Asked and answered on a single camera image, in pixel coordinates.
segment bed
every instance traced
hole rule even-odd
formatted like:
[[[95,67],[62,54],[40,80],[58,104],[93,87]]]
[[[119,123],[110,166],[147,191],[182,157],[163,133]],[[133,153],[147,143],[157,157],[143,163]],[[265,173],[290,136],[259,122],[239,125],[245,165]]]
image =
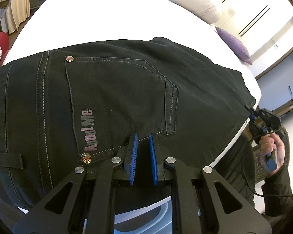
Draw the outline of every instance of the bed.
[[[215,64],[238,70],[256,99],[259,86],[244,62],[218,36],[215,28],[169,0],[47,0],[20,32],[5,63],[38,52],[101,40],[151,40],[165,37],[192,48]],[[214,166],[235,143],[248,120]]]

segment metal rivet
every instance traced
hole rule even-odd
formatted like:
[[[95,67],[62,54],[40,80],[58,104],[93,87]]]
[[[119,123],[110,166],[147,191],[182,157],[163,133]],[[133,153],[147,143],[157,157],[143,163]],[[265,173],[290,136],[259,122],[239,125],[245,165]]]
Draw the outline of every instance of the metal rivet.
[[[121,162],[121,158],[119,158],[119,157],[114,157],[114,158],[112,158],[112,162],[113,162],[113,163],[120,163],[120,162]]]
[[[74,57],[72,57],[72,56],[67,56],[66,57],[66,60],[68,61],[68,62],[71,62],[71,61],[73,61],[74,60]]]
[[[83,153],[80,159],[84,164],[89,164],[92,161],[92,157],[89,153]]]
[[[204,166],[204,167],[203,167],[203,171],[204,171],[205,173],[211,173],[211,172],[213,171],[213,168],[210,167],[210,166]]]
[[[169,158],[166,158],[166,162],[167,163],[174,163],[174,162],[176,162],[176,159],[173,157],[169,157]]]
[[[78,166],[75,168],[75,173],[83,173],[84,172],[84,168],[82,166]]]

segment curtain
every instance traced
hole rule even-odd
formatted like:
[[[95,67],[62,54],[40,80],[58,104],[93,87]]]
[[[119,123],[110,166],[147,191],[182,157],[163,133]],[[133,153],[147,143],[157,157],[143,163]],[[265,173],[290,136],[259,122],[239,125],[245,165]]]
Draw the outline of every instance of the curtain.
[[[29,0],[12,0],[5,13],[5,21],[9,33],[18,30],[20,23],[30,16]]]

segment hand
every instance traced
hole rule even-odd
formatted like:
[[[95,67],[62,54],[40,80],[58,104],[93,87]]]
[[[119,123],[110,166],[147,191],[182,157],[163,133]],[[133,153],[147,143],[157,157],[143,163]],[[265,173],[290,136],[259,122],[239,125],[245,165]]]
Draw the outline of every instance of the hand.
[[[276,133],[272,133],[262,136],[261,140],[259,141],[259,145],[261,147],[259,162],[268,173],[268,177],[271,177],[272,175],[277,173],[281,166],[284,164],[284,143]],[[274,149],[277,150],[277,169],[269,172],[266,165],[266,155],[273,152]]]

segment back pocket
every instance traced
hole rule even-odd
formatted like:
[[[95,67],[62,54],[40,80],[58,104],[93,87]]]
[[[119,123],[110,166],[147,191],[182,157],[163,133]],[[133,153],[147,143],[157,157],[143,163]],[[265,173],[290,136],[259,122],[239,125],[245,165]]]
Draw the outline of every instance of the back pocket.
[[[92,162],[115,154],[131,133],[143,140],[176,131],[178,88],[146,60],[74,57],[65,67],[78,151]]]

